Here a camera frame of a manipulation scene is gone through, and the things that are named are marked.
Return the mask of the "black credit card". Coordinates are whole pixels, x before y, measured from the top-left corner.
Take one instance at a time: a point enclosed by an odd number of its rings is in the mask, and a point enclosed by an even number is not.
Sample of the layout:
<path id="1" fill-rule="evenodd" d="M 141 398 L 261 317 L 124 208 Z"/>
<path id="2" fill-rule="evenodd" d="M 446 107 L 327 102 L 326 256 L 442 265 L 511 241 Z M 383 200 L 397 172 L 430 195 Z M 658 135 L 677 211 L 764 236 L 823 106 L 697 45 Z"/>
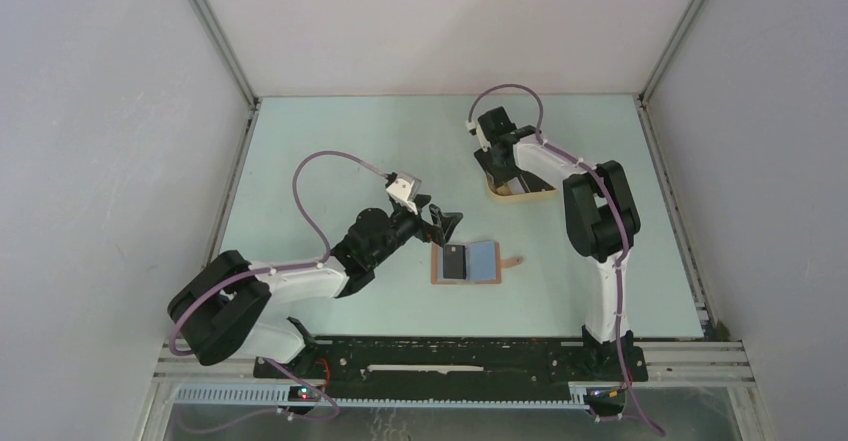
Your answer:
<path id="1" fill-rule="evenodd" d="M 442 278 L 464 280 L 467 276 L 466 246 L 448 244 L 442 251 Z"/>

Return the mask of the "orange leather card holder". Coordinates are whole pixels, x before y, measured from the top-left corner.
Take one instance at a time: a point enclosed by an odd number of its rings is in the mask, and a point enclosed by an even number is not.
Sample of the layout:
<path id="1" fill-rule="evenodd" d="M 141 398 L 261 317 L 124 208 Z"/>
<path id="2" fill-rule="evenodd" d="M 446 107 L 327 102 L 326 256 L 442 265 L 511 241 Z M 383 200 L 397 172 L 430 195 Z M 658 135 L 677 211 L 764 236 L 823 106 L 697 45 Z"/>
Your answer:
<path id="1" fill-rule="evenodd" d="M 431 280 L 433 285 L 497 285 L 502 283 L 503 272 L 520 266 L 525 258 L 521 255 L 503 258 L 500 244 L 495 240 L 471 243 L 450 243 L 466 246 L 467 276 L 464 280 L 442 278 L 442 251 L 444 247 L 432 246 Z"/>

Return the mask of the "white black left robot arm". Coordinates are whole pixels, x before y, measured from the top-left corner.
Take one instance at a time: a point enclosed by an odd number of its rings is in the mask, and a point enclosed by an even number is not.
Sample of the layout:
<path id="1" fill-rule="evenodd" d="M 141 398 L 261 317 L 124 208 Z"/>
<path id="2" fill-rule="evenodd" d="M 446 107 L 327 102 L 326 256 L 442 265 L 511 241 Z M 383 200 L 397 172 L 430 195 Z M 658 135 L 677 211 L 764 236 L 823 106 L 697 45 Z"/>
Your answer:
<path id="1" fill-rule="evenodd" d="M 351 296 L 409 240 L 444 246 L 463 218 L 443 212 L 430 196 L 411 207 L 361 211 L 341 241 L 321 259 L 288 265 L 250 262 L 239 251 L 219 254 L 169 303 L 174 323 L 169 350 L 211 366 L 234 355 L 270 358 L 292 377 L 316 364 L 316 342 L 285 313 L 289 302 Z"/>

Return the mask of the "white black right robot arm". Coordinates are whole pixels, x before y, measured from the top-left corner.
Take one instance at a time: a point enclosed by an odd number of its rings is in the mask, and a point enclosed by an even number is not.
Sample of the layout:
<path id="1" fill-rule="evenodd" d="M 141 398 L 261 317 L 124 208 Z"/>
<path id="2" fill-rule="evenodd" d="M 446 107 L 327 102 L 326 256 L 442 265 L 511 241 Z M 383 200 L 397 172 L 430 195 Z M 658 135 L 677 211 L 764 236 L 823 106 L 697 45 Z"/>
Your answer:
<path id="1" fill-rule="evenodd" d="M 641 229 L 623 166 L 613 160 L 591 164 L 572 155 L 536 127 L 514 124 L 502 107 L 468 119 L 466 129 L 480 144 L 474 158 L 490 188 L 513 192 L 517 184 L 539 181 L 560 193 L 568 240 L 598 272 L 583 326 L 588 346 L 581 363 L 593 378 L 610 377 L 628 343 L 626 264 Z"/>

